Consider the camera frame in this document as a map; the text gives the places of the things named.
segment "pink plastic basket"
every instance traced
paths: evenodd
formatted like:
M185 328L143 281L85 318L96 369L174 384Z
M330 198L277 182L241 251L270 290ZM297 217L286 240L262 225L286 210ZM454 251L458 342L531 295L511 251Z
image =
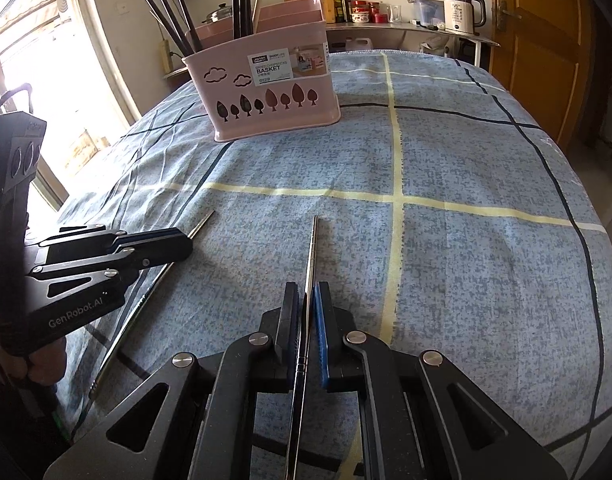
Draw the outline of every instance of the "pink plastic basket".
M204 50L183 62L215 126L217 142L340 119L319 0L262 7L258 33L238 40L232 39L231 18L196 30ZM274 77L284 79L264 82Z

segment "bottle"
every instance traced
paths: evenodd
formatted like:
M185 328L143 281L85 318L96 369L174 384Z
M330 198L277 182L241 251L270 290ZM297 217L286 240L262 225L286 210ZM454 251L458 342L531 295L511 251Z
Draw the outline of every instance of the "bottle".
M350 14L350 2L351 0L342 0L343 20L347 23L350 23L353 20L353 16Z
M343 23L345 20L343 18L342 0L334 0L334 1L335 1L335 22Z

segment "white kettle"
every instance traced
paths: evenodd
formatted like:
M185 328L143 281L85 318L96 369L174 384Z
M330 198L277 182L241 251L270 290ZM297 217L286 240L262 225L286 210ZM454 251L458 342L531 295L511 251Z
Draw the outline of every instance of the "white kettle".
M477 23L474 22L472 2L477 2L481 7L481 20ZM443 9L446 18L446 30L474 34L475 27L481 27L486 23L485 0L444 0Z

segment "wooden door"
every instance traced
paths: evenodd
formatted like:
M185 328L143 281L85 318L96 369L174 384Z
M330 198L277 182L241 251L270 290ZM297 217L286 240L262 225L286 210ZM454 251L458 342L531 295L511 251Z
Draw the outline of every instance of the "wooden door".
M589 0L492 0L490 73L565 152L582 115L593 49ZM506 14L500 6L505 4Z

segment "glass cup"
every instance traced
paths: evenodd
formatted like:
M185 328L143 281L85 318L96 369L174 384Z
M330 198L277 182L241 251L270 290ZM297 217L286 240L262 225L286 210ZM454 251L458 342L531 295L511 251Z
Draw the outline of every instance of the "glass cup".
M391 5L388 12L388 21L390 23L401 22L401 5Z

